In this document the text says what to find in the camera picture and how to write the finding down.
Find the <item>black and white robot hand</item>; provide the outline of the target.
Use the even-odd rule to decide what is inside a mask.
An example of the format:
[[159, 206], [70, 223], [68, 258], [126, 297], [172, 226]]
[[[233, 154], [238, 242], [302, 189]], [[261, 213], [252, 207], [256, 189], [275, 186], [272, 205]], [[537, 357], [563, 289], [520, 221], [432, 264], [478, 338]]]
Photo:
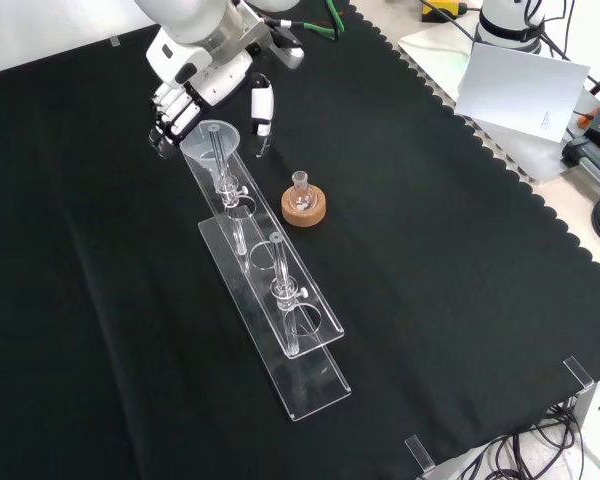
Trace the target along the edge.
[[151, 97], [154, 124], [148, 141], [162, 158], [171, 157], [180, 143], [213, 110], [241, 88], [251, 87], [251, 122], [261, 148], [272, 133], [274, 93], [269, 79], [252, 70], [260, 45], [253, 43], [220, 64], [201, 46], [184, 45], [160, 29], [146, 53], [161, 85]]

